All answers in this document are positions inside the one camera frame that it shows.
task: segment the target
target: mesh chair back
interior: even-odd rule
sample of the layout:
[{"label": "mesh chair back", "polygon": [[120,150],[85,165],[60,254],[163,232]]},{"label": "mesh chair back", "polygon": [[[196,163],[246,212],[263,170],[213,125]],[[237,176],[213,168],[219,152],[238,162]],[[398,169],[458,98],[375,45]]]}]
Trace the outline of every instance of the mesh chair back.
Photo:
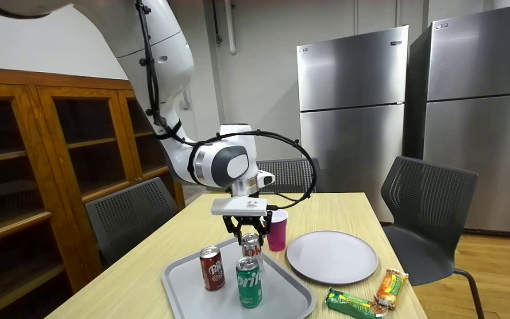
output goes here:
[{"label": "mesh chair back", "polygon": [[399,156],[381,188],[394,225],[438,244],[453,258],[477,174]]},{"label": "mesh chair back", "polygon": [[110,265],[178,212],[176,202],[158,177],[89,202],[85,207]]},{"label": "mesh chair back", "polygon": [[[317,174],[320,172],[318,159],[313,158],[312,162],[316,168]],[[275,175],[275,183],[267,185],[261,190],[261,194],[279,193],[303,193],[306,192],[312,183],[312,166],[306,158],[279,159],[277,161],[258,161],[257,167],[260,170],[270,172]],[[313,192],[320,192],[319,183]]]}]

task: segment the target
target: wooden cabinet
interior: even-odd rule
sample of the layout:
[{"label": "wooden cabinet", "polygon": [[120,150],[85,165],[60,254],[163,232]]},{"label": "wooden cabinet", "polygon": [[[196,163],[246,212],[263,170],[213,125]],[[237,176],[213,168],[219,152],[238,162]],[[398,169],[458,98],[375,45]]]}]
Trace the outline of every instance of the wooden cabinet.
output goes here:
[{"label": "wooden cabinet", "polygon": [[156,176],[184,208],[128,81],[0,70],[0,317],[99,275],[85,204]]}]

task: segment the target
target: plastic tray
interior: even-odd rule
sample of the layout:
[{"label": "plastic tray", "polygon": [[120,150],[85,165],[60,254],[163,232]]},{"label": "plastic tray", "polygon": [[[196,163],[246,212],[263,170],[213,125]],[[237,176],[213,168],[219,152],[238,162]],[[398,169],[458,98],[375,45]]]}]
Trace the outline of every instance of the plastic tray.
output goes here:
[{"label": "plastic tray", "polygon": [[263,253],[263,300],[254,308],[239,302],[235,264],[242,257],[237,239],[217,244],[221,250],[225,285],[207,291],[199,252],[178,259],[162,272],[162,284],[176,319],[303,319],[316,306],[316,297],[294,274]]}]

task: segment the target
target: green wrapper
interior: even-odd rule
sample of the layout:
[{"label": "green wrapper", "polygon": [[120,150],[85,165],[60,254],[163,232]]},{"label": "green wrapper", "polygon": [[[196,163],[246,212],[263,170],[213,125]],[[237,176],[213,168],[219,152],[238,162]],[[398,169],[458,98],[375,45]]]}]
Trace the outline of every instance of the green wrapper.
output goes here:
[{"label": "green wrapper", "polygon": [[330,309],[345,313],[356,319],[377,319],[385,317],[389,309],[377,303],[354,297],[330,288],[324,303]]}]

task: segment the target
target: white plate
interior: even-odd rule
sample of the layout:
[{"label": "white plate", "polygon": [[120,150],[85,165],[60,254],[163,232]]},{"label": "white plate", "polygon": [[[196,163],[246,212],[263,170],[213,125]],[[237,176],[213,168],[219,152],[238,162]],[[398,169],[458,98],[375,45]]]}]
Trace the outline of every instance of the white plate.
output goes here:
[{"label": "white plate", "polygon": [[296,238],[287,249],[289,263],[300,274],[328,284],[350,284],[371,276],[377,254],[356,236],[322,230]]}]

